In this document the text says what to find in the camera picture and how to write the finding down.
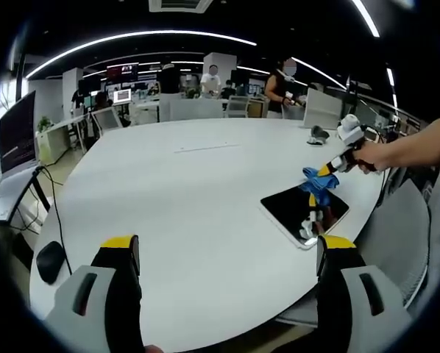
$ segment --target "white pillar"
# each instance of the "white pillar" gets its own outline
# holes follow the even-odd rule
[[[71,98],[78,89],[78,82],[82,79],[82,69],[73,68],[63,73],[63,116],[71,117]]]
[[[225,82],[232,77],[232,70],[236,70],[236,55],[210,53],[204,57],[204,74],[208,72],[210,65],[217,65],[221,86],[225,87]]]

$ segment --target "tablet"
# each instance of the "tablet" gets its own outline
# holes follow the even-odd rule
[[[333,192],[327,190],[330,197],[330,205],[320,207],[323,212],[323,219],[319,222],[323,233],[327,233],[337,224],[349,211],[349,206]],[[289,237],[301,248],[309,249],[312,245],[307,239],[300,236],[302,222],[310,215],[308,200],[310,194],[303,191],[297,185],[295,188],[270,195],[261,200],[261,204],[275,218],[285,230],[291,235]]]

